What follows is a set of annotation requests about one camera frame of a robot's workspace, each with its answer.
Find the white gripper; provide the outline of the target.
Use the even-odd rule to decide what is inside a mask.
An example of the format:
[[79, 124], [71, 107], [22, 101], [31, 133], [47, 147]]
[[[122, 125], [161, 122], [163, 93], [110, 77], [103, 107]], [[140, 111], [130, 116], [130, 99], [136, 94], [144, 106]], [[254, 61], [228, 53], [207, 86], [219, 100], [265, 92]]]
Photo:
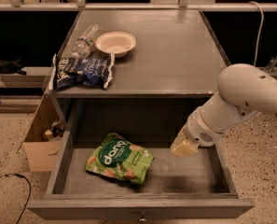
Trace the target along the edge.
[[185, 157], [196, 154], [199, 145], [201, 147], [215, 145], [223, 137], [223, 134], [213, 131], [203, 121], [201, 109], [198, 107], [189, 115], [186, 126], [181, 128], [178, 137], [180, 139], [175, 139], [170, 147], [171, 153], [175, 157]]

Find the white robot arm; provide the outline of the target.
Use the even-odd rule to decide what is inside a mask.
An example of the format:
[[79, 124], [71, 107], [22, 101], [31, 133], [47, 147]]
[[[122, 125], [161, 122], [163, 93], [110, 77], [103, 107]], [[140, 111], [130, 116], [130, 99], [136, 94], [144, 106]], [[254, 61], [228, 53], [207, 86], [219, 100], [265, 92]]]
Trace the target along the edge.
[[176, 157], [195, 154], [261, 113], [277, 118], [277, 79], [253, 65], [233, 64], [220, 73], [217, 92], [188, 116], [170, 151]]

